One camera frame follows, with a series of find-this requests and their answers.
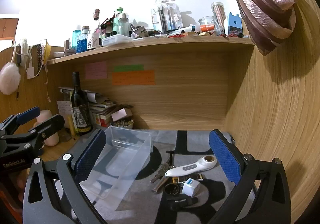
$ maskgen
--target screw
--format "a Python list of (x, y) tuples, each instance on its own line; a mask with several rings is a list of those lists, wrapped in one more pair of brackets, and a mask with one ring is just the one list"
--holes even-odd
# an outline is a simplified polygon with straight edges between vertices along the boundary
[(277, 158), (277, 157), (274, 158), (274, 160), (275, 160), (275, 163), (276, 163), (276, 164), (281, 164), (281, 163), (282, 163), (282, 161), (281, 161), (279, 158)]
[(253, 157), (252, 157), (251, 154), (246, 153), (246, 154), (244, 155), (244, 158), (245, 158), (247, 161), (251, 161)]
[(37, 157), (37, 158), (35, 158), (35, 159), (33, 160), (33, 163), (37, 164), (37, 163), (39, 163), (40, 161), (41, 161), (41, 159), (40, 159), (39, 157)]
[(68, 154), (68, 153), (66, 153), (64, 156), (62, 156), (62, 159), (63, 160), (69, 160), (71, 158), (71, 155), (70, 154)]

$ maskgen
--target sticky note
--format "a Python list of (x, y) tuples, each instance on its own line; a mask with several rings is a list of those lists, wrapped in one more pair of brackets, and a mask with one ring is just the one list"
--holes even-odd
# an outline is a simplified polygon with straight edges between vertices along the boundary
[(128, 72), (128, 71), (138, 71), (143, 70), (143, 65), (122, 65), (122, 66), (114, 66), (113, 72)]
[(112, 85), (155, 85), (154, 70), (113, 72)]
[(107, 78), (107, 63), (105, 61), (85, 65), (85, 79)]
[(70, 101), (57, 101), (59, 114), (62, 116), (71, 115)]

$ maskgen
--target stack of books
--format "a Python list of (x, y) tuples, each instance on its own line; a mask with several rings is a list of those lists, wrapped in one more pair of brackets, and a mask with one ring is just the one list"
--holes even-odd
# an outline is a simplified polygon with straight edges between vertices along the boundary
[(105, 100), (101, 104), (89, 102), (92, 121), (97, 125), (108, 127), (112, 121), (111, 114), (119, 108), (115, 101)]

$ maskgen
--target plastic tray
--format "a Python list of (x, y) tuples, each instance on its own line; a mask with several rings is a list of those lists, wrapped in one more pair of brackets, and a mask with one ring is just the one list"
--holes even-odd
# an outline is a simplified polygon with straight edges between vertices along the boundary
[(130, 37), (127, 37), (127, 36), (124, 36), (121, 34), (116, 34), (111, 37), (104, 38), (102, 40), (102, 46), (108, 47), (108, 46), (112, 46), (115, 44), (131, 42), (131, 41), (132, 41), (132, 39)]
[(151, 133), (113, 126), (105, 133), (106, 145), (87, 180), (80, 184), (116, 210), (152, 152)]

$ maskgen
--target blue glass bottle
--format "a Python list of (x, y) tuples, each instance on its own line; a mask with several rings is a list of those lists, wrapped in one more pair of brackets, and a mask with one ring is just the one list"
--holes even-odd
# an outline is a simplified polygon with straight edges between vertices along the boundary
[(81, 33), (81, 30), (75, 30), (72, 33), (72, 48), (77, 49), (78, 35)]
[(89, 26), (83, 26), (81, 34), (78, 35), (77, 53), (87, 50)]

